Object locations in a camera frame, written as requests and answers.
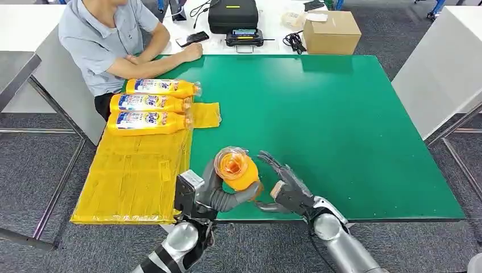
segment black case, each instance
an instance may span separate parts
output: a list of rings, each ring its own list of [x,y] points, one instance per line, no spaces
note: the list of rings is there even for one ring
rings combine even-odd
[[[255,0],[211,0],[207,16],[209,29],[228,34],[235,29],[256,29],[258,13]]]

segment yellow cloth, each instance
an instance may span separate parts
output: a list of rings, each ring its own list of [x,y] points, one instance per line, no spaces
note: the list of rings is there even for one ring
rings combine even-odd
[[[193,104],[194,127],[218,127],[219,104]],[[104,131],[70,218],[76,224],[173,223],[176,176],[189,168],[192,130],[115,136]]]

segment robotic hand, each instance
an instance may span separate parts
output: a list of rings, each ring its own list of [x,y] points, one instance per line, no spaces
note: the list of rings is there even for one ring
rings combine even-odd
[[[316,234],[341,273],[387,273],[350,234],[346,226],[347,219],[335,206],[321,196],[314,196],[288,165],[282,166],[269,153],[260,151],[258,158],[268,163],[280,178],[271,190],[275,203],[256,202],[260,210],[293,212],[302,216],[309,225],[313,245],[315,246],[311,236]]]
[[[188,170],[176,178],[174,208],[181,211],[176,226],[162,244],[132,273],[180,273],[194,265],[204,250],[214,244],[213,221],[218,212],[227,212],[256,195],[260,182],[230,194],[209,162],[202,177]]]

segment orange bottle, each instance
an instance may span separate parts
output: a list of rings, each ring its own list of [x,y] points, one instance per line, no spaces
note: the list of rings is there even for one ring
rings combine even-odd
[[[115,94],[110,100],[110,111],[166,111],[185,113],[191,108],[192,98],[164,95]]]
[[[191,129],[192,119],[174,112],[113,112],[107,129],[114,135],[172,134]]]
[[[253,182],[259,181],[255,163],[246,151],[239,147],[229,146],[221,149],[214,158],[214,169],[235,191],[242,191]]]
[[[187,98],[201,95],[200,82],[187,82],[184,80],[160,79],[131,79],[127,81],[127,94],[155,94],[168,95],[176,98]]]

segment green mat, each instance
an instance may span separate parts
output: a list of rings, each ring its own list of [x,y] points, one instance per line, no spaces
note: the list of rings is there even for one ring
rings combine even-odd
[[[253,157],[266,150],[349,220],[464,218],[374,56],[207,55],[161,78],[200,81],[197,101],[221,105],[220,127],[194,131],[190,165],[199,174],[223,147]],[[255,163],[259,200],[272,201],[278,178]],[[252,202],[218,218],[298,219]]]

